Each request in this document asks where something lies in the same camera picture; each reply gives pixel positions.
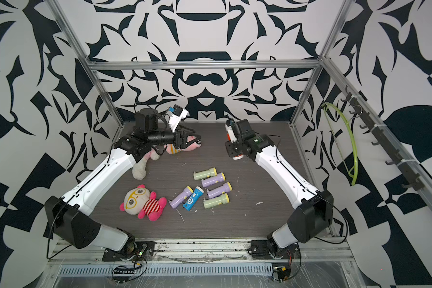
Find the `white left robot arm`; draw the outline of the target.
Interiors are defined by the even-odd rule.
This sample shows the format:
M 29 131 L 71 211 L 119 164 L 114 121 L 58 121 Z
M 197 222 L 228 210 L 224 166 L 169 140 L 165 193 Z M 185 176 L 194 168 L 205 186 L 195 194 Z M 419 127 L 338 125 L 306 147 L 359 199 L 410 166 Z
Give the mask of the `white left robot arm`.
M 134 236 L 98 223 L 90 215 L 116 181 L 156 146 L 188 148 L 200 140 L 200 135 L 180 123 L 189 114 L 178 105 L 162 113 L 151 108 L 136 112 L 135 126 L 113 144 L 108 157 L 93 172 L 62 197 L 46 201 L 50 235 L 58 235 L 77 249 L 96 246 L 132 255 Z

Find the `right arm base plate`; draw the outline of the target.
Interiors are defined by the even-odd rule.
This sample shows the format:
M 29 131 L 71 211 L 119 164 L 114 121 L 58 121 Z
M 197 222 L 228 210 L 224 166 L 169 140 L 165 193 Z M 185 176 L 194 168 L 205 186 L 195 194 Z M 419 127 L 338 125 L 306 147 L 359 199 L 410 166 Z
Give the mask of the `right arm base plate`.
M 279 248 L 273 240 L 252 240 L 247 252 L 253 259 L 299 259 L 300 248 L 292 244 L 286 248 Z

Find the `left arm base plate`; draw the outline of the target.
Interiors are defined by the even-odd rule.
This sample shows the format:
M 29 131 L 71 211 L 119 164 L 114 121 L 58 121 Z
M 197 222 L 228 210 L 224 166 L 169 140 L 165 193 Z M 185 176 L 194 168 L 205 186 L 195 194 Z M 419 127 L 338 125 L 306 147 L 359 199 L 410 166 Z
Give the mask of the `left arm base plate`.
M 154 255 L 155 241 L 128 241 L 120 251 L 105 249 L 103 262 L 131 262 L 133 260 L 151 260 Z

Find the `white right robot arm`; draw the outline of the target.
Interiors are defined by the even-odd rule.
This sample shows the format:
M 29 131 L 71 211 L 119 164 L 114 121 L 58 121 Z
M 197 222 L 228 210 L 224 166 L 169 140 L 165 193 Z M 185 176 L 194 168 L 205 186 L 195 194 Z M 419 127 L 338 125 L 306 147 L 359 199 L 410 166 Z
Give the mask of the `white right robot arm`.
M 255 132 L 247 120 L 227 120 L 225 143 L 234 160 L 247 156 L 263 168 L 282 189 L 294 211 L 286 224 L 268 235 L 271 254 L 297 243 L 306 243 L 332 224 L 334 198 L 303 178 L 282 156 L 267 134 Z

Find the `red flashlight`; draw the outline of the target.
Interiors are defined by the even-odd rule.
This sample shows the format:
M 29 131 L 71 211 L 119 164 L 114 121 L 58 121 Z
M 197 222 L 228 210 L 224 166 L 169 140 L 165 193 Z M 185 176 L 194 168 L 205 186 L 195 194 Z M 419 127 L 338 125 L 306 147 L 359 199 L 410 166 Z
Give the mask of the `red flashlight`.
M 236 142 L 236 136 L 234 134 L 233 127 L 232 127 L 232 125 L 234 123 L 235 123 L 234 120 L 227 120 L 225 123 L 225 129 L 227 132 L 227 136 L 228 136 L 229 141 L 232 144 Z M 235 155 L 235 149 L 232 149 L 231 152 L 229 153 L 229 155 L 232 157 L 233 160 L 240 160 L 244 157 L 243 154 Z

